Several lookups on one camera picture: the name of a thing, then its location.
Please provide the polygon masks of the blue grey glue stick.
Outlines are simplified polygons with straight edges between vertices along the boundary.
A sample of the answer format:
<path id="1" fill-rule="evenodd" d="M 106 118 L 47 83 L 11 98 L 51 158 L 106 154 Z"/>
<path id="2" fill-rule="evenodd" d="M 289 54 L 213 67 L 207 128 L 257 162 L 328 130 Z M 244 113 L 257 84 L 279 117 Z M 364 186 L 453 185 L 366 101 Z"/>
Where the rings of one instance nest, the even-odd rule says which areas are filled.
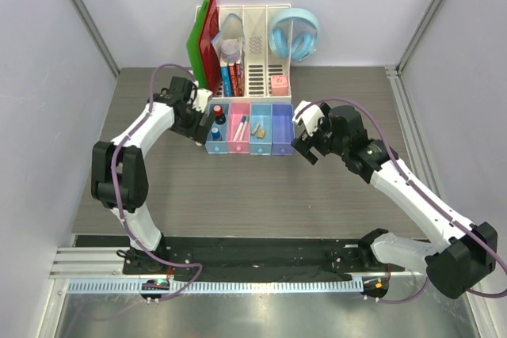
<path id="1" fill-rule="evenodd" d="M 218 127 L 213 127 L 211 129 L 211 134 L 212 134 L 213 141 L 222 141 L 223 140 L 220 129 Z"/>

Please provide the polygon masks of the red black stamp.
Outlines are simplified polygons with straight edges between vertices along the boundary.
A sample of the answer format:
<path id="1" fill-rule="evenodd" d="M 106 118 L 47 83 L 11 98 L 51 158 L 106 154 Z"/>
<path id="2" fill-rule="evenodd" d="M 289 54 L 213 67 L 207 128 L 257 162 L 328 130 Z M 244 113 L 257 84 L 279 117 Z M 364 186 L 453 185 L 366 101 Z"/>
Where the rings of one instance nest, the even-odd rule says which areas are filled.
<path id="1" fill-rule="evenodd" d="M 223 107 L 220 104 L 216 104 L 212 108 L 212 112 L 215 115 L 215 122 L 218 125 L 223 125 L 226 123 L 227 118 L 223 111 Z"/>

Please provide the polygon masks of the light blue drawer bin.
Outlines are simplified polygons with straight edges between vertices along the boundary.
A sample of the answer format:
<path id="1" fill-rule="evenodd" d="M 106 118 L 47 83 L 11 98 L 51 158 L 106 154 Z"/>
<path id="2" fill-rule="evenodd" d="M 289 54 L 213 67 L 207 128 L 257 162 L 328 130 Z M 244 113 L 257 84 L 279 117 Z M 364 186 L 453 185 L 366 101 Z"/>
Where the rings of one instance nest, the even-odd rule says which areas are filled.
<path id="1" fill-rule="evenodd" d="M 216 104 L 211 104 L 208 108 L 208 118 L 209 119 L 211 117 L 215 118 L 215 115 L 212 112 L 212 108 L 214 105 L 216 105 Z M 208 132 L 207 139 L 205 142 L 205 148 L 209 154 L 227 154 L 228 153 L 227 138 L 228 138 L 228 122 L 229 122 L 229 106 L 230 105 L 227 103 L 222 103 L 220 105 L 223 107 L 223 111 L 226 115 L 227 121 L 223 125 L 218 125 L 214 120 L 214 123 L 212 124 L 212 128 L 218 127 L 220 129 L 223 140 L 222 141 L 213 141 L 211 130 L 210 130 Z"/>

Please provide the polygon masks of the purple drawer bin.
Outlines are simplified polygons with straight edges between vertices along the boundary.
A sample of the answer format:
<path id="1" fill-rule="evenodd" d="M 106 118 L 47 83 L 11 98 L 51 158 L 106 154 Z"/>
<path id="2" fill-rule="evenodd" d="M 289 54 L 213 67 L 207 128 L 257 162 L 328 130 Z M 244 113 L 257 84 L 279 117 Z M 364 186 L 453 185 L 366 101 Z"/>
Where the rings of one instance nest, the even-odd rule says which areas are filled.
<path id="1" fill-rule="evenodd" d="M 291 143 L 295 138 L 295 126 L 292 122 L 292 117 L 292 104 L 273 104 L 271 155 L 293 155 L 293 147 Z"/>

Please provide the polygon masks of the pink drawer bin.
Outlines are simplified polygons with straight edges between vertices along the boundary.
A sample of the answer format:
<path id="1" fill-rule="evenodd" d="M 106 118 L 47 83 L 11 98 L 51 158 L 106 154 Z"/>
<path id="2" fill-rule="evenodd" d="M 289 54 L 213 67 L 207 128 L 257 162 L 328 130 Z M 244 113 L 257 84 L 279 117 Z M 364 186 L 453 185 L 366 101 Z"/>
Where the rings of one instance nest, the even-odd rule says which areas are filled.
<path id="1" fill-rule="evenodd" d="M 248 154 L 250 152 L 250 103 L 234 102 L 229 107 L 227 147 L 230 154 Z M 249 117 L 249 124 L 242 141 L 234 141 L 234 133 L 242 116 Z"/>

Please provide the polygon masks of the blue white marker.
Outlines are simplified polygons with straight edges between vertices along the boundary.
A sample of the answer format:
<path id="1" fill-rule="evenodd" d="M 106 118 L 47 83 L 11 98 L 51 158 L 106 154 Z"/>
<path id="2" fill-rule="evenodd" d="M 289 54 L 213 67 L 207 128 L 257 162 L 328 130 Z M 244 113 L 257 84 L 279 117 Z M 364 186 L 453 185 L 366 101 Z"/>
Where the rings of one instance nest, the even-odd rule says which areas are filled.
<path id="1" fill-rule="evenodd" d="M 239 125 L 237 127 L 237 130 L 234 133 L 234 138 L 233 138 L 234 141 L 238 141 L 240 139 L 240 136 L 241 136 L 241 133 L 242 133 L 242 129 L 244 127 L 245 122 L 246 122 L 246 116 L 242 116 L 242 118 L 240 120 L 240 123 L 239 123 Z"/>

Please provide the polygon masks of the green white marker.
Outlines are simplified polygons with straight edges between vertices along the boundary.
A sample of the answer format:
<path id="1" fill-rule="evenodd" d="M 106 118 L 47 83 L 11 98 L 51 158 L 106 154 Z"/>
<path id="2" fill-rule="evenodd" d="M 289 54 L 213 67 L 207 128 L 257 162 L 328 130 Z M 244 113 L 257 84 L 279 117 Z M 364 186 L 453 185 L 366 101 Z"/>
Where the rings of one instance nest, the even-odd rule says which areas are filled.
<path id="1" fill-rule="evenodd" d="M 248 124 L 249 124 L 249 117 L 245 116 L 244 118 L 242 118 L 241 125 L 239 126 L 239 131 L 238 131 L 238 136 L 237 136 L 238 141 L 242 141 L 244 139 L 244 136 L 246 133 L 246 128 L 248 127 Z"/>

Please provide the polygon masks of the green red folder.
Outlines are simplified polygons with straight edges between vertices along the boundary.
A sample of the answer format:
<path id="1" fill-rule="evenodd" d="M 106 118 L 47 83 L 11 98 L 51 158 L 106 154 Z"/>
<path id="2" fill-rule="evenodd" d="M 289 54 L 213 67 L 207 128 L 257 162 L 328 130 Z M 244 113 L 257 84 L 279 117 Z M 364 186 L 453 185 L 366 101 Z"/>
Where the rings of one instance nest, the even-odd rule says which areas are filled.
<path id="1" fill-rule="evenodd" d="M 222 82 L 219 58 L 212 41 L 219 33 L 219 10 L 216 0 L 203 0 L 186 48 L 191 68 L 199 87 L 217 93 Z"/>

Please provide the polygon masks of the beige long eraser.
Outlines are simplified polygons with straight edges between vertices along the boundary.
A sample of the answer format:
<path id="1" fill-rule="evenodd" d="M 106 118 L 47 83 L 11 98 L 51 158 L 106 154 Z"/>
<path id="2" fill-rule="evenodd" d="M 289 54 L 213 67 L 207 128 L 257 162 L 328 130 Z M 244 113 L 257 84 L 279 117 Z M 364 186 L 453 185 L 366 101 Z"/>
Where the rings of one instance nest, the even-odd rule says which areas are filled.
<path id="1" fill-rule="evenodd" d="M 260 123 L 260 122 L 255 123 L 255 125 L 253 126 L 253 128 L 252 128 L 252 129 L 251 129 L 251 131 L 250 131 L 250 134 L 251 134 L 251 135 L 256 135 L 256 134 L 257 134 L 257 131 L 258 131 L 258 130 L 259 130 L 259 128 L 260 128 L 260 125 L 261 125 L 261 123 Z"/>

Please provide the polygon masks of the clear paperclip jar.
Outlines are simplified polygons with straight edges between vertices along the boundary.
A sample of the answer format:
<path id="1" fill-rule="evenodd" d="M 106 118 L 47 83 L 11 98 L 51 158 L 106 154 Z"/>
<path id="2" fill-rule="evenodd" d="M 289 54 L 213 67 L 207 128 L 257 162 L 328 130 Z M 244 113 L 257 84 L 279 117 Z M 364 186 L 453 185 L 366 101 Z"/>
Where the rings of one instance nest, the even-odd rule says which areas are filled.
<path id="1" fill-rule="evenodd" d="M 220 45 L 221 59 L 229 63 L 236 63 L 241 56 L 240 41 L 238 39 L 225 39 Z"/>

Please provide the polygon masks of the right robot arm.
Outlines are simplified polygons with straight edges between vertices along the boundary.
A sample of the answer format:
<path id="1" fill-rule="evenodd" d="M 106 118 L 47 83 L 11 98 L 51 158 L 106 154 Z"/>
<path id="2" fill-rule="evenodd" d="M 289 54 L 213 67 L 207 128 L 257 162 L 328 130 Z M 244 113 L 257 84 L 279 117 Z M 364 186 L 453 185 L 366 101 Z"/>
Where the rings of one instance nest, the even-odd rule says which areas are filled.
<path id="1" fill-rule="evenodd" d="M 368 137 L 367 111 L 351 101 L 331 108 L 325 101 L 301 101 L 292 121 L 303 127 L 292 147 L 311 164 L 317 156 L 337 155 L 351 173 L 391 199 L 427 237 L 402 238 L 377 229 L 358 244 L 362 268 L 393 264 L 425 275 L 444 296 L 469 292 L 505 262 L 497 254 L 497 231 L 473 223 L 427 188 L 389 146 L 384 135 Z"/>

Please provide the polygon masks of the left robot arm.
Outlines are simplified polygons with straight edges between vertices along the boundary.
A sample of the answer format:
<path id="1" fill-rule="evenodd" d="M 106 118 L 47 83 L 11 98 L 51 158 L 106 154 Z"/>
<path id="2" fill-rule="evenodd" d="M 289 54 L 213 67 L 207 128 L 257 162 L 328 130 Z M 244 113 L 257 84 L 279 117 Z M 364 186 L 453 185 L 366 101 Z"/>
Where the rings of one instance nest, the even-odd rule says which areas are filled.
<path id="1" fill-rule="evenodd" d="M 153 274 L 170 265 L 165 238 L 148 210 L 145 157 L 166 131 L 205 144 L 214 116 L 206 116 L 212 91 L 174 77 L 152 93 L 140 116 L 113 140 L 93 146 L 91 195 L 120 221 L 130 239 L 128 255 Z"/>

